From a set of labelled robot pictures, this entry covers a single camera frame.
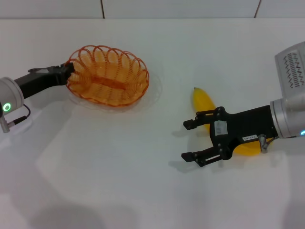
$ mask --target yellow banana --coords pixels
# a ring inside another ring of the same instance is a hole
[[[209,95],[202,89],[195,87],[193,92],[193,105],[197,111],[214,110],[216,106],[210,99]],[[204,125],[207,131],[210,131],[210,125]],[[258,141],[249,142],[239,145],[235,148],[234,153],[244,156],[254,156],[261,152],[261,147]]]

